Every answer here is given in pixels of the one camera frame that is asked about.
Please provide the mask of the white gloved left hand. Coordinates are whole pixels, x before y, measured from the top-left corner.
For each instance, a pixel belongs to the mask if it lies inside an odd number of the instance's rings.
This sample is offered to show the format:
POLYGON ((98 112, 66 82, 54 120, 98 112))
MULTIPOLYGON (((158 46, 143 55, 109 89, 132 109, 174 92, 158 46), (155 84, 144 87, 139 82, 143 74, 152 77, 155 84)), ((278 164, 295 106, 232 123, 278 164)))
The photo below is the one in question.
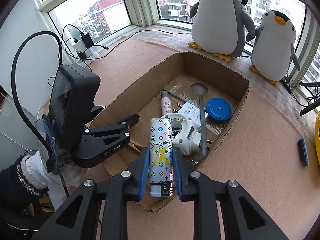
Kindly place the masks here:
MULTIPOLYGON (((48 172, 39 152, 27 155, 21 161, 22 176, 33 189, 37 191, 47 190, 54 209, 58 209, 67 198, 65 190, 58 174, 48 172)), ((67 164, 60 169, 67 189, 80 185, 81 176, 86 172, 75 164, 67 164)))

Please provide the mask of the dark sleeve forearm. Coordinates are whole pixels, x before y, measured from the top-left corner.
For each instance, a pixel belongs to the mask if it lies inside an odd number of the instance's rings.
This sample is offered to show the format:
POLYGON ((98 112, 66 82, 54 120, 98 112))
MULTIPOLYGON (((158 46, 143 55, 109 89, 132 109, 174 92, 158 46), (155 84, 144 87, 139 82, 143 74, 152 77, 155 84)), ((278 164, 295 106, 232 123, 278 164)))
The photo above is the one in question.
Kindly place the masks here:
POLYGON ((41 225, 23 211, 48 194, 39 154, 22 155, 1 170, 1 239, 31 239, 41 225))

